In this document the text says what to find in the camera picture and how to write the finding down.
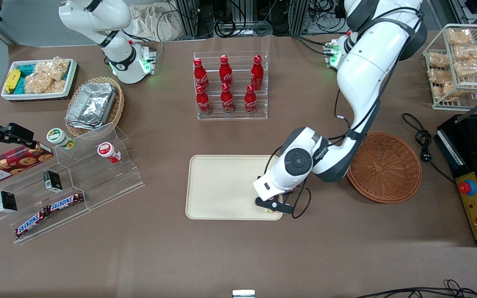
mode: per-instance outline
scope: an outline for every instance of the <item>acrylic bottle rack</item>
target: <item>acrylic bottle rack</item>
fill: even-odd
[[[17,203],[15,213],[0,212],[0,224],[10,225],[9,239],[15,239],[14,229],[42,207],[77,192],[84,194],[83,202],[76,202],[46,216],[15,243],[30,241],[144,186],[138,168],[130,160],[125,145],[127,140],[128,137],[122,130],[113,124],[107,124],[76,137],[75,147],[71,150],[55,147],[55,159],[0,181],[0,191],[14,194]],[[119,162],[111,163],[97,154],[97,147],[103,142],[110,142],[121,153]],[[60,175],[63,191],[58,194],[45,187],[43,173],[48,170]]]
[[[226,115],[222,108],[220,93],[222,92],[222,83],[220,82],[220,56],[227,55],[229,65],[233,70],[233,104],[235,112]],[[244,96],[246,87],[251,83],[251,68],[253,66],[253,57],[261,55],[263,58],[261,65],[264,69],[263,86],[261,90],[255,91],[257,95],[257,112],[254,115],[247,115],[244,107]],[[246,119],[266,119],[268,117],[268,55],[267,51],[239,51],[239,52],[203,52],[195,53],[195,58],[200,58],[204,68],[207,71],[210,86],[206,90],[207,96],[212,108],[211,115],[201,115],[196,105],[198,120],[246,120]],[[196,81],[194,80],[194,95],[196,97]]]

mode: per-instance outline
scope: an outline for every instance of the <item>coca-cola bottle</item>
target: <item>coca-cola bottle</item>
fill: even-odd
[[[222,94],[220,94],[222,100],[222,109],[226,115],[235,113],[235,105],[233,104],[233,94],[229,92],[229,84],[222,84]]]
[[[251,84],[255,90],[261,90],[264,75],[265,70],[261,65],[261,55],[255,55],[255,57],[253,57],[253,66],[251,68]]]
[[[257,96],[253,89],[253,85],[248,85],[244,96],[244,107],[246,107],[246,115],[248,116],[257,112]]]
[[[227,55],[220,56],[220,81],[229,85],[229,88],[233,86],[233,70],[229,66]]]
[[[200,84],[204,89],[207,89],[209,87],[209,79],[207,79],[207,72],[204,66],[202,66],[202,60],[200,60],[200,58],[195,58],[194,64],[196,84]]]
[[[209,97],[205,93],[205,88],[202,84],[196,87],[196,102],[201,115],[207,116],[212,113]]]

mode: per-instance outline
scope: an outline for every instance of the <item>wicker basket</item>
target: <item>wicker basket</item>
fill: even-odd
[[[421,185],[421,162],[401,138],[370,132],[356,152],[347,178],[360,194],[375,202],[403,202]]]
[[[95,79],[91,79],[87,81],[86,83],[99,83],[99,84],[109,83],[112,86],[114,86],[115,89],[117,89],[117,93],[115,94],[115,98],[114,98],[115,102],[112,104],[110,115],[108,115],[108,120],[106,121],[106,123],[113,122],[113,124],[117,125],[117,123],[119,123],[119,120],[121,119],[123,108],[125,107],[125,96],[123,94],[123,91],[121,90],[121,86],[119,86],[119,83],[117,83],[113,79],[110,79],[109,77],[102,77],[102,76],[96,77]],[[78,91],[80,91],[82,86],[84,86],[84,84],[78,87],[78,89],[73,93],[73,96],[71,97],[71,101],[67,107],[68,111],[70,110],[71,105],[75,100],[76,94],[78,94]],[[70,126],[67,122],[66,122],[66,127],[68,131],[75,137],[78,137],[90,131],[90,130],[85,130],[84,128],[76,128],[76,127]]]

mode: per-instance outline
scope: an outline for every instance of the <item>table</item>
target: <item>table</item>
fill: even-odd
[[[317,36],[330,40],[333,36]],[[200,122],[195,115],[195,51],[266,49],[270,55],[269,118]],[[77,86],[112,76],[97,46],[9,46],[10,62],[72,58]],[[424,60],[400,62],[382,96],[371,131],[403,138],[416,152],[416,115],[435,133],[454,115],[432,110]],[[276,222],[194,221],[184,213],[189,160],[196,154],[270,154],[297,127],[324,136],[343,133],[333,117],[335,72],[290,38],[213,38],[170,42],[156,74],[122,85],[119,126],[146,186],[25,245],[13,245],[0,225],[0,297],[229,297],[252,288],[260,298],[354,297],[409,286],[443,286],[455,279],[477,290],[477,248],[454,185],[423,164],[422,185],[401,204],[375,204],[343,179],[311,175],[312,203],[300,219]],[[64,127],[67,101],[9,103],[0,98],[0,124]],[[341,99],[341,115],[352,115]],[[448,172],[435,145],[439,168]]]

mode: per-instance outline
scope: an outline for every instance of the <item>snickers logo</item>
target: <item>snickers logo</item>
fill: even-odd
[[[36,224],[40,220],[40,214],[36,213],[33,217],[31,217],[28,221],[24,222],[22,225],[20,225],[17,228],[17,234],[21,234],[25,232],[28,228],[30,228],[32,225]]]
[[[69,198],[65,198],[61,200],[60,202],[55,202],[53,205],[51,205],[51,208],[49,208],[49,212],[53,212],[56,209],[61,209],[72,202],[73,202],[73,196],[70,196]]]

